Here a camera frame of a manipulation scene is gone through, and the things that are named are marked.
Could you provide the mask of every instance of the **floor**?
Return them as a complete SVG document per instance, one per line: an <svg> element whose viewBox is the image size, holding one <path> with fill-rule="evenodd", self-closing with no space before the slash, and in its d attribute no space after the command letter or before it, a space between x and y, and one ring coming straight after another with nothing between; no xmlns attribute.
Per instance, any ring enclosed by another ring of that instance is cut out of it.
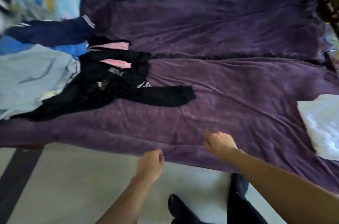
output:
<svg viewBox="0 0 339 224"><path fill-rule="evenodd" d="M14 149L0 149L0 173L13 153ZM48 145L7 224L93 224L125 189L137 160L69 145ZM226 223L229 182L227 173L166 163L138 223L170 223L167 198L171 193L179 195L202 221ZM268 223L285 223L252 186L246 197Z"/></svg>

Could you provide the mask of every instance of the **hand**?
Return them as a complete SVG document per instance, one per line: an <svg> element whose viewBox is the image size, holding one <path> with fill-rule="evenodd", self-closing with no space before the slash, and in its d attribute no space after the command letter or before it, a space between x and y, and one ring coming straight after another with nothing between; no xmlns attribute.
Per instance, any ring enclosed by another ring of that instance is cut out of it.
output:
<svg viewBox="0 0 339 224"><path fill-rule="evenodd" d="M223 161L227 159L232 149L237 149L233 138L226 133L205 133L204 145L215 157Z"/></svg>
<svg viewBox="0 0 339 224"><path fill-rule="evenodd" d="M164 168L165 159L162 155L162 150L156 149L154 151L146 152L137 164L137 175L155 182L161 175Z"/></svg>

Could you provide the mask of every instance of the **black shoe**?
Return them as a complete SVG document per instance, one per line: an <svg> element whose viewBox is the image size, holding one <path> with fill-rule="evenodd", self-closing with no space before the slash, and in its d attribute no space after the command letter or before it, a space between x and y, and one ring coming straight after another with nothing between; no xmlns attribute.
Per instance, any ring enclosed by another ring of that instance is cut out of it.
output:
<svg viewBox="0 0 339 224"><path fill-rule="evenodd" d="M199 218L174 194L168 198L168 210L174 218L187 218L193 222L199 222Z"/></svg>
<svg viewBox="0 0 339 224"><path fill-rule="evenodd" d="M245 198L248 185L248 181L242 175L232 174L229 195L237 193L241 198Z"/></svg>

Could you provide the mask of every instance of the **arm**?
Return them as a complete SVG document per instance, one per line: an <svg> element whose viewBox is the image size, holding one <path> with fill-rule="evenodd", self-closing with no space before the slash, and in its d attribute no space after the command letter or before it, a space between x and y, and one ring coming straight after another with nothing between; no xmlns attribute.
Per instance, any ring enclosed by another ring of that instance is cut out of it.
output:
<svg viewBox="0 0 339 224"><path fill-rule="evenodd" d="M150 187L160 177L164 163L160 149L146 152L138 161L135 177L96 224L136 223Z"/></svg>
<svg viewBox="0 0 339 224"><path fill-rule="evenodd" d="M337 195L244 153L228 134L209 133L205 139L206 148L239 170L287 223L339 223Z"/></svg>

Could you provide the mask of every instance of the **bed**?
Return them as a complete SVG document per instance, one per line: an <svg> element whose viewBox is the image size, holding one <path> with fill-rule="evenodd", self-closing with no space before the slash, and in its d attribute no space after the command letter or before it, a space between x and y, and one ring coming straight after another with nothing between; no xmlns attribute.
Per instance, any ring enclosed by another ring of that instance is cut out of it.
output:
<svg viewBox="0 0 339 224"><path fill-rule="evenodd" d="M67 143L141 155L161 148L169 162L236 172L202 145L205 131L333 192L339 162L317 157L297 101L338 94L326 69L328 43L315 0L82 0L96 34L150 52L153 86L192 85L197 98L176 107L123 99L45 122L0 123L0 145ZM320 7L336 27L336 9Z"/></svg>

